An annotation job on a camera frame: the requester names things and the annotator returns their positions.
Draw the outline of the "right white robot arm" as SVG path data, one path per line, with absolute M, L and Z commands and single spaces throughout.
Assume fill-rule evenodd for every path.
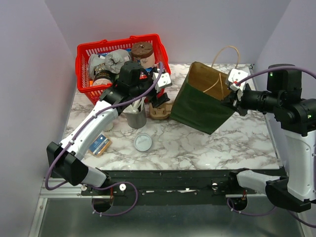
M 230 172 L 228 190 L 234 194 L 244 188 L 265 194 L 276 207 L 304 212 L 316 202 L 316 101 L 303 99 L 302 73 L 310 70 L 292 65 L 275 64 L 264 70 L 267 89 L 252 90 L 251 75 L 232 69 L 226 85 L 230 94 L 222 104 L 241 116 L 249 110 L 273 114 L 286 136 L 288 145 L 287 176 L 269 176 L 242 168 Z

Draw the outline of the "dark green paper bag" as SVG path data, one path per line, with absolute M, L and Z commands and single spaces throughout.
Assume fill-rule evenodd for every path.
M 174 100 L 170 118 L 201 132 L 212 134 L 233 114 L 222 104 L 230 94 L 228 74 L 193 62 Z

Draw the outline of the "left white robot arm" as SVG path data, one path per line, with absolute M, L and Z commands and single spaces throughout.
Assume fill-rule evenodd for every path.
M 134 101 L 148 98 L 159 106 L 167 99 L 166 95 L 157 98 L 160 91 L 157 83 L 161 80 L 162 73 L 162 62 L 158 64 L 157 76 L 149 74 L 137 62 L 125 62 L 119 77 L 103 91 L 84 121 L 64 140 L 59 143 L 51 142 L 47 146 L 49 169 L 45 177 L 45 188 L 52 190 L 48 180 L 52 172 L 55 172 L 73 186 L 86 184 L 92 186 L 97 194 L 106 194 L 110 187 L 107 174 L 85 165 L 81 159 L 102 130 Z

